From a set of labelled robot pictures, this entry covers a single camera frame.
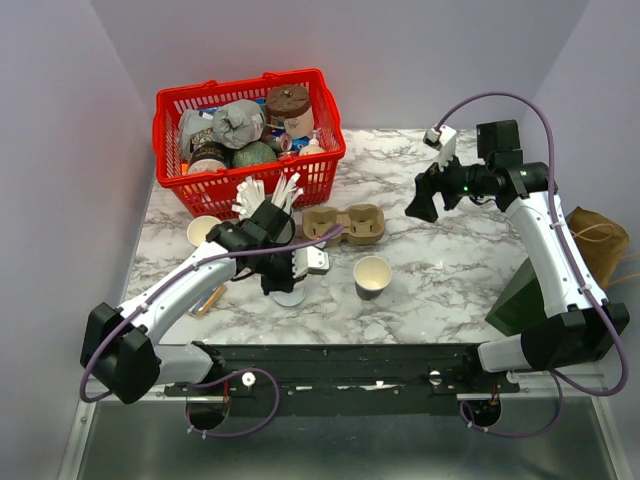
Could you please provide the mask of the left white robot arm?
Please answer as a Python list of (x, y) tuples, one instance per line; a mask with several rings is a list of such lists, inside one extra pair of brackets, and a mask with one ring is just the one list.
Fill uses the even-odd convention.
[(265, 292), (292, 290), (294, 235), (291, 213), (265, 200), (244, 220), (213, 225), (195, 251), (148, 290), (117, 307), (96, 306), (80, 354), (81, 399), (94, 400), (87, 392), (91, 378), (125, 404), (172, 383), (214, 393), (222, 380), (214, 357), (194, 341), (164, 345), (162, 338), (201, 298), (244, 271), (259, 275)]

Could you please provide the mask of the black paper coffee cup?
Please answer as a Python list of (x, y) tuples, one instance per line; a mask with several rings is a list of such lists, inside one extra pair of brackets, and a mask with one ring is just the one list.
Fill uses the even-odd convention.
[(391, 283), (392, 269), (382, 258), (366, 256), (353, 268), (356, 293), (363, 300), (373, 300)]

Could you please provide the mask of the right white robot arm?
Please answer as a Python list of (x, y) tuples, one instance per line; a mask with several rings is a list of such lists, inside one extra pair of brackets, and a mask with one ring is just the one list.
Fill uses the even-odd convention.
[(437, 156), (416, 176), (406, 215), (435, 222), (435, 195), (442, 197), (447, 211), (464, 197), (493, 198), (521, 237), (545, 312), (544, 319), (521, 333), (481, 344), (477, 357), (460, 367), (462, 384), (480, 392), (494, 383), (496, 372), (545, 371), (602, 359), (628, 325), (629, 312), (625, 305), (609, 302), (582, 259), (548, 166), (524, 161), (514, 120), (477, 126), (478, 164), (461, 164), (456, 137), (456, 130), (445, 125), (425, 133), (424, 143)]

